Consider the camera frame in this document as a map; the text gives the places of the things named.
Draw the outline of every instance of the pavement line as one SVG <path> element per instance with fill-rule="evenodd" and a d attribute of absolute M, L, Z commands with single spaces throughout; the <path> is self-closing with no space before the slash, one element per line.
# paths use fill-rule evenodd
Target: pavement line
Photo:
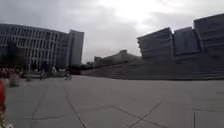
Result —
<path fill-rule="evenodd" d="M 196 128 L 196 112 L 194 112 L 194 122 L 193 122 L 193 128 Z"/>
<path fill-rule="evenodd" d="M 159 102 L 158 104 L 156 104 L 150 111 L 149 111 L 149 113 L 147 113 L 145 116 L 143 116 L 142 118 L 140 118 L 138 121 L 136 121 L 134 124 L 132 124 L 131 126 L 129 126 L 128 128 L 132 128 L 133 126 L 135 126 L 136 124 L 138 124 L 140 121 L 146 121 L 145 120 L 145 118 L 149 115 L 149 114 L 151 114 L 156 108 L 158 108 L 158 106 L 164 101 L 165 99 L 163 99 L 161 102 Z M 151 124 L 154 124 L 154 125 L 156 125 L 156 126 L 160 126 L 160 127 L 162 127 L 162 128 L 168 128 L 168 127 L 166 127 L 166 126 L 162 126 L 162 125 L 159 125 L 159 124 L 156 124 L 156 123 L 153 123 L 153 122 L 150 122 L 150 121 L 146 121 L 146 122 L 148 122 L 148 123 L 151 123 Z"/>
<path fill-rule="evenodd" d="M 193 111 L 202 111 L 202 112 L 216 112 L 216 113 L 224 113 L 224 111 L 217 111 L 217 110 L 209 110 L 209 109 L 191 109 Z"/>
<path fill-rule="evenodd" d="M 156 125 L 156 126 L 159 126 L 159 127 L 162 127 L 162 128 L 168 128 L 168 127 L 166 127 L 166 126 L 162 126 L 162 125 L 160 125 L 160 124 L 157 124 L 157 123 L 154 123 L 154 122 L 151 122 L 151 121 L 148 121 L 148 120 L 145 120 L 145 119 L 144 119 L 144 118 L 145 118 L 147 115 L 149 115 L 153 110 L 155 110 L 155 109 L 156 109 L 156 108 L 157 108 L 157 107 L 158 107 L 158 106 L 159 106 L 165 99 L 163 99 L 163 100 L 162 100 L 161 102 L 159 102 L 155 107 L 153 107 L 153 109 L 150 110 L 148 114 L 146 114 L 146 115 L 143 116 L 143 117 L 139 117 L 139 116 L 134 115 L 134 114 L 131 114 L 131 113 L 129 113 L 129 112 L 127 112 L 127 111 L 125 111 L 125 110 L 119 108 L 119 107 L 116 107 L 116 106 L 114 106 L 113 104 L 110 104 L 110 103 L 108 103 L 108 102 L 106 102 L 106 101 L 103 101 L 103 100 L 101 100 L 100 98 L 98 98 L 98 97 L 96 97 L 96 96 L 93 96 L 93 97 L 95 97 L 95 98 L 98 99 L 100 102 L 102 102 L 102 103 L 104 103 L 104 104 L 107 104 L 108 106 L 110 106 L 110 107 L 112 107 L 112 108 L 114 108 L 114 109 L 116 109 L 116 110 L 118 110 L 118 111 L 120 111 L 120 112 L 123 112 L 123 113 L 125 113 L 125 114 L 130 115 L 130 116 L 133 116 L 133 117 L 135 117 L 135 118 L 138 118 L 139 120 L 137 121 L 137 123 L 140 122 L 140 121 L 145 121 L 146 123 L 153 124 L 153 125 Z"/>
<path fill-rule="evenodd" d="M 49 86 L 47 86 L 46 91 L 44 92 L 44 94 L 43 94 L 42 97 L 40 98 L 40 100 L 39 100 L 39 102 L 38 102 L 38 104 L 37 104 L 36 109 L 35 109 L 34 112 L 32 113 L 32 118 L 31 118 L 32 121 L 33 121 L 34 115 L 36 114 L 37 110 L 38 110 L 39 107 L 41 106 L 41 103 L 42 103 L 42 101 L 44 100 L 44 98 L 45 98 L 45 96 L 46 96 L 48 90 L 49 90 Z"/>
<path fill-rule="evenodd" d="M 61 116 L 51 116 L 51 117 L 43 117 L 43 118 L 7 118 L 7 120 L 45 120 L 45 119 L 58 119 L 63 118 L 68 115 L 61 115 Z"/>
<path fill-rule="evenodd" d="M 83 128 L 86 128 L 86 126 L 85 126 L 84 123 L 82 122 L 81 118 L 79 117 L 78 112 L 75 110 L 74 106 L 72 105 L 72 103 L 71 103 L 71 101 L 70 101 L 68 91 L 66 90 L 66 88 L 65 88 L 64 86 L 62 86 L 62 88 L 63 88 L 64 91 L 65 91 L 66 99 L 68 100 L 68 103 L 70 104 L 70 106 L 71 106 L 71 108 L 72 108 L 74 114 L 77 115 L 77 117 L 78 117 L 80 123 L 82 124 Z"/>

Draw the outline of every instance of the stone pavement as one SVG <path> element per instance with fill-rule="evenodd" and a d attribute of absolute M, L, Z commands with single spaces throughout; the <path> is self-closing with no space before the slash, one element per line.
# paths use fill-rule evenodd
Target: stone pavement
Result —
<path fill-rule="evenodd" d="M 86 76 L 7 88 L 15 128 L 223 128 L 224 81 L 128 81 Z"/>

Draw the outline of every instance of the modern building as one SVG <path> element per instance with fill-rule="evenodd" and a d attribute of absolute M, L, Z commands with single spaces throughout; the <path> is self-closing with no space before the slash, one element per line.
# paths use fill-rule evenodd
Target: modern building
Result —
<path fill-rule="evenodd" d="M 170 60 L 172 57 L 172 41 L 173 36 L 170 28 L 139 37 L 138 44 L 143 60 Z"/>
<path fill-rule="evenodd" d="M 80 65 L 82 59 L 84 33 L 70 30 L 64 33 L 44 28 L 14 24 L 0 24 L 0 55 L 5 54 L 8 42 L 20 49 L 25 64 L 64 68 Z"/>
<path fill-rule="evenodd" d="M 165 28 L 137 39 L 143 60 L 161 62 L 151 64 L 154 69 L 161 64 L 167 69 L 164 72 L 224 71 L 224 14 L 197 19 L 194 28 L 174 33 Z"/>

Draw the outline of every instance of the cloudy sky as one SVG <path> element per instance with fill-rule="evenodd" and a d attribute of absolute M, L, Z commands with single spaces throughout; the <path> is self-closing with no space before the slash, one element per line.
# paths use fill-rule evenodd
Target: cloudy sky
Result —
<path fill-rule="evenodd" d="M 83 62 L 127 49 L 138 36 L 224 12 L 223 0 L 0 0 L 0 22 L 85 32 Z"/>

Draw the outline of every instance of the pedestrian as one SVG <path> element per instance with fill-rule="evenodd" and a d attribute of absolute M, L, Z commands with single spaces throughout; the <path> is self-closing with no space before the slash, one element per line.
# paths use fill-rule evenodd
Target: pedestrian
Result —
<path fill-rule="evenodd" d="M 0 80 L 0 128 L 13 128 L 11 124 L 5 124 L 4 114 L 6 111 L 5 105 L 5 86 Z"/>
<path fill-rule="evenodd" d="M 46 73 L 45 73 L 45 70 L 43 69 L 42 71 L 41 71 L 41 73 L 40 73 L 40 80 L 42 80 L 42 79 L 46 79 L 47 78 L 47 75 L 46 75 Z"/>
<path fill-rule="evenodd" d="M 70 71 L 69 69 L 66 69 L 65 70 L 65 80 L 71 80 L 72 79 L 72 76 L 70 74 Z"/>

